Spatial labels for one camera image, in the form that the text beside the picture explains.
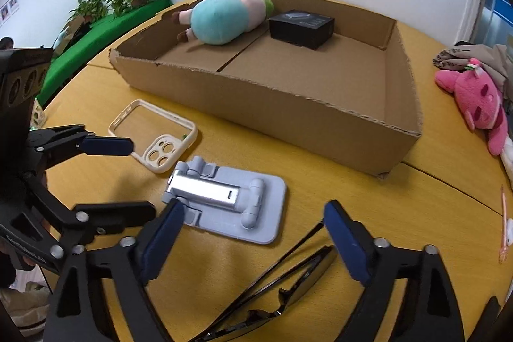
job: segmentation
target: pink plush toy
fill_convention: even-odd
[[[454,93],[454,97],[469,129],[490,129],[488,150],[492,155],[501,154],[508,135],[508,125],[502,95],[492,78],[484,71],[476,58],[469,61],[471,70],[460,73],[454,70],[439,70],[435,83],[443,90]]]

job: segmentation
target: green cloth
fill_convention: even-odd
[[[85,34],[80,41],[67,49],[60,57],[52,60],[43,88],[38,95],[41,106],[46,105],[46,102],[64,84],[66,79],[72,77],[75,71],[87,64],[100,51],[169,6],[171,6],[170,0],[156,0],[121,17],[114,18],[114,15],[108,15],[96,21],[91,25],[91,31]]]

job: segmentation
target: plush pig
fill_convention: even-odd
[[[472,132],[475,128],[490,130],[488,150],[492,155],[499,155],[508,135],[502,95],[492,78],[481,68],[478,59],[471,58],[468,62],[470,70],[463,73],[439,70],[434,80],[443,90],[454,93],[456,103]]]
[[[271,0],[203,0],[193,9],[175,12],[175,23],[191,27],[178,41],[199,39],[219,46],[259,26],[274,9]]]

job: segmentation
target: beige phone case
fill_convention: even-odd
[[[188,119],[135,100],[109,127],[113,137],[128,137],[134,143],[132,156],[153,173],[165,173],[179,160],[198,136]]]

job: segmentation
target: pink pen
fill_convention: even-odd
[[[501,197],[502,197],[502,242],[501,249],[499,250],[499,263],[502,264],[508,256],[508,244],[506,242],[507,235],[507,221],[508,217],[506,214],[506,195],[504,194],[504,186],[501,186]]]

